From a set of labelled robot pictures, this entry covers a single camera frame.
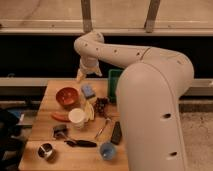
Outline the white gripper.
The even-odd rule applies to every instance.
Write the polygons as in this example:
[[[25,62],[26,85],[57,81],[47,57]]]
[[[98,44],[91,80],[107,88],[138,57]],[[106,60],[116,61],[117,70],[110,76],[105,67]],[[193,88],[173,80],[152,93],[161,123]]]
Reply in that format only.
[[[102,72],[99,69],[99,64],[96,59],[80,59],[80,70],[77,71],[76,81],[80,83],[86,78],[86,74],[96,74],[102,77]]]

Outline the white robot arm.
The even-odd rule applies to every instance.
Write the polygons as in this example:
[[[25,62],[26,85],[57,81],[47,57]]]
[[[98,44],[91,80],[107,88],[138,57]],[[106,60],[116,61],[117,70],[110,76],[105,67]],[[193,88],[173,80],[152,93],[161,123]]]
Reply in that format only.
[[[121,67],[116,88],[130,171],[188,171],[179,98],[191,86],[194,68],[177,51],[106,44],[92,31],[74,42],[80,55],[77,79],[101,73],[99,63]]]

